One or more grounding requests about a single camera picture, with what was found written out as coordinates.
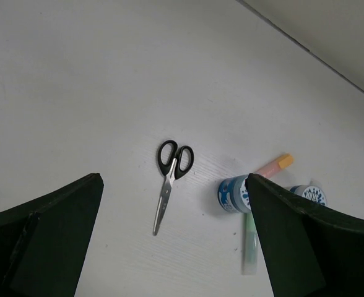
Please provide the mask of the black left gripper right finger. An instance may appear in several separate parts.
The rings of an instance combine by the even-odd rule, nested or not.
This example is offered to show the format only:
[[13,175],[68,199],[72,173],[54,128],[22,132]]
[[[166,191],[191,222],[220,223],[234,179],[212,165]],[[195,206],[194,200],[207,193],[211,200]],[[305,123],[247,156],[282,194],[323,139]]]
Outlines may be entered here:
[[246,179],[274,296],[364,296],[364,220]]

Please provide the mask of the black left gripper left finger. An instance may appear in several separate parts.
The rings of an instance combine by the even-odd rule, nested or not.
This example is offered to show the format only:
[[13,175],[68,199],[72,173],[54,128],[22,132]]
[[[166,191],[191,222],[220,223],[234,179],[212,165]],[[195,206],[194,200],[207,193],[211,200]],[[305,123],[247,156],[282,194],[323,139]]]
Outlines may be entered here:
[[0,296],[74,296],[102,194],[91,173],[0,212]]

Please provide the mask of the blue white round jar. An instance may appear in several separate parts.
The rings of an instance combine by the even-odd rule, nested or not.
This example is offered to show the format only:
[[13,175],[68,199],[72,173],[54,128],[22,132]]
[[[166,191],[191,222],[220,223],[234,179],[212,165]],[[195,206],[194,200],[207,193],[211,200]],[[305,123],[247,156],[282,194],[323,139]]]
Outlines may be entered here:
[[250,213],[251,205],[246,188],[248,175],[224,179],[218,188],[218,202],[229,213]]
[[288,190],[298,196],[327,207],[327,198],[321,189],[321,184],[312,179],[308,184],[289,187]]

